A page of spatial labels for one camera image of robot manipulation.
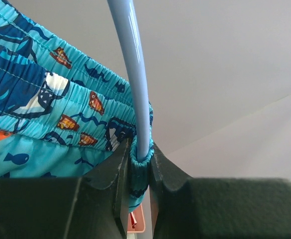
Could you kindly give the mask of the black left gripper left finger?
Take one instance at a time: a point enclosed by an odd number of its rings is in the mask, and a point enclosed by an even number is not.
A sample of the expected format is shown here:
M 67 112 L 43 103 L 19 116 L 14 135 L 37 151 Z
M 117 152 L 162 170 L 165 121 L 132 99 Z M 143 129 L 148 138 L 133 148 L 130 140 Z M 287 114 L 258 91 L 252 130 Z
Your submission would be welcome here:
M 131 141 L 82 177 L 0 178 L 0 239 L 124 239 Z

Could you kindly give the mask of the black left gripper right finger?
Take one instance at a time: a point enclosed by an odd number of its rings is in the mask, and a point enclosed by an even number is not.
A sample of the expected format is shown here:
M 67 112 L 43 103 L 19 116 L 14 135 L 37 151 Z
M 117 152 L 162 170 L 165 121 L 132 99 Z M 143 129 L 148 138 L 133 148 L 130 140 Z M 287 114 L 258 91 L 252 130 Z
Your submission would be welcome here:
M 194 178 L 154 148 L 155 239 L 291 239 L 291 181 Z

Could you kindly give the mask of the blue shark print shorts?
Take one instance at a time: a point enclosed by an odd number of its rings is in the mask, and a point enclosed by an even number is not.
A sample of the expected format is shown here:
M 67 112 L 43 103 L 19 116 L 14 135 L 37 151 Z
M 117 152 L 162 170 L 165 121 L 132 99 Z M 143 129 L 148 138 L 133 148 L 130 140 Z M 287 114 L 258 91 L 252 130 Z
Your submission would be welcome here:
M 130 83 L 0 0 L 0 177 L 79 177 L 128 148 L 129 209 L 149 185 L 137 161 Z

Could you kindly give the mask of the light blue wire hanger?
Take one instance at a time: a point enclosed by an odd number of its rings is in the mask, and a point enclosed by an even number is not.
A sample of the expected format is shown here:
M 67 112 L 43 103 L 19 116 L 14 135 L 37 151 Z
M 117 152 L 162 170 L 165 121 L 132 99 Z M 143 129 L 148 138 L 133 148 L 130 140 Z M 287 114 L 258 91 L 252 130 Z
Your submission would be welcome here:
M 137 161 L 143 162 L 149 151 L 150 116 L 145 63 L 141 38 L 132 0 L 108 0 L 121 46 L 136 117 Z

